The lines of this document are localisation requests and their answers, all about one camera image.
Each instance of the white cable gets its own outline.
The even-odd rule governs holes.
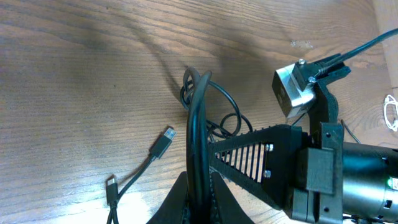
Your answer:
[[[394,118],[393,124],[391,124],[390,121],[387,119],[387,105],[396,106],[397,118]],[[389,129],[393,131],[398,130],[398,101],[391,95],[387,95],[386,99],[384,99],[384,120],[386,121],[386,125]]]

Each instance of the black cylinder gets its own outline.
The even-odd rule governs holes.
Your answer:
[[[345,142],[343,211],[368,220],[398,221],[398,151]]]

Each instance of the wooden tabletop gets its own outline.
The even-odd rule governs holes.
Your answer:
[[[169,150],[119,203],[121,223],[145,223],[185,170],[186,66],[212,70],[259,129],[292,122],[272,92],[275,69],[379,35],[372,1],[355,0],[3,0],[0,15],[1,223],[104,223],[105,180],[123,186],[172,126]],[[397,147],[382,113],[392,93],[382,45],[346,63],[351,74],[329,87],[339,117],[363,143]],[[233,110],[214,90],[206,104],[216,122]],[[228,187],[254,222],[292,222]]]

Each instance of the metal connector tip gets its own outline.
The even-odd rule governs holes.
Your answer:
[[[116,183],[116,179],[115,179],[115,178],[112,178],[112,179],[109,179],[109,180],[106,182],[106,185],[109,186],[109,185],[115,184],[115,183]]]
[[[168,139],[173,140],[174,136],[177,134],[176,131],[172,128],[168,128],[168,130],[164,133],[164,136],[166,136]]]

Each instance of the usb cable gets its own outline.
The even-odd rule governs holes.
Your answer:
[[[118,220],[118,203],[121,197],[126,193],[126,191],[131,187],[131,185],[145,172],[149,165],[156,159],[160,159],[164,152],[169,148],[176,132],[169,128],[154,144],[154,146],[149,150],[148,158],[144,161],[144,165],[137,172],[137,174],[132,177],[132,179],[118,192],[118,183],[115,178],[112,178],[106,182],[106,201],[110,207],[107,224],[111,224],[112,220],[114,224],[119,224]]]

